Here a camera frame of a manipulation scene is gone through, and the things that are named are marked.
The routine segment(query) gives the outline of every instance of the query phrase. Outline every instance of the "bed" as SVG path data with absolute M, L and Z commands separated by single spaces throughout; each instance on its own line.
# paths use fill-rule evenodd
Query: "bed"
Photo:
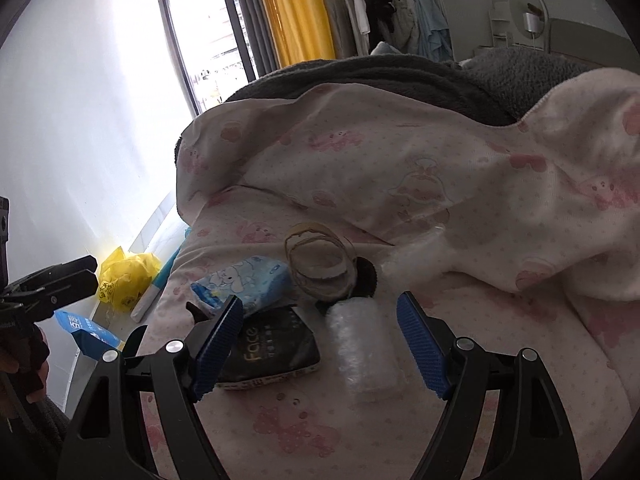
M 368 59 L 401 62 L 391 57 Z M 364 61 L 347 61 L 356 63 L 341 65 L 354 68 L 351 76 L 362 73 Z M 481 85 L 477 61 L 468 73 L 450 68 L 452 80 L 476 78 L 495 104 L 485 124 L 463 107 L 463 83 L 449 88 L 455 98 L 447 109 L 430 104 L 428 91 L 421 102 L 377 88 L 372 78 L 323 82 L 305 70 L 333 69 L 316 64 L 291 69 L 286 84 L 266 78 L 271 99 L 255 98 L 260 89 L 249 85 L 182 134 L 178 211 L 192 232 L 140 352 L 191 329 L 184 308 L 194 300 L 191 283 L 255 254 L 283 260 L 287 231 L 313 221 L 349 239 L 379 270 L 375 298 L 406 378 L 395 397 L 354 402 L 324 319 L 297 290 L 296 311 L 314 332 L 320 370 L 244 392 L 216 388 L 197 405 L 231 478 L 411 476 L 442 403 L 424 386 L 395 323 L 404 290 L 488 350 L 536 348 L 567 411 L 584 477 L 600 474 L 640 406 L 633 358 L 640 79 L 546 61 L 575 76 L 546 91 L 534 78 L 516 96 L 500 77 Z M 532 74 L 540 66 L 533 62 Z M 297 96 L 280 97 L 296 93 L 292 85 Z M 534 100 L 528 108 L 527 100 Z M 444 235 L 425 238 L 436 227 Z M 389 267 L 391 251 L 402 250 L 401 265 Z M 153 395 L 143 396 L 143 406 L 159 471 L 174 478 Z M 487 396 L 464 478 L 479 473 L 495 409 Z

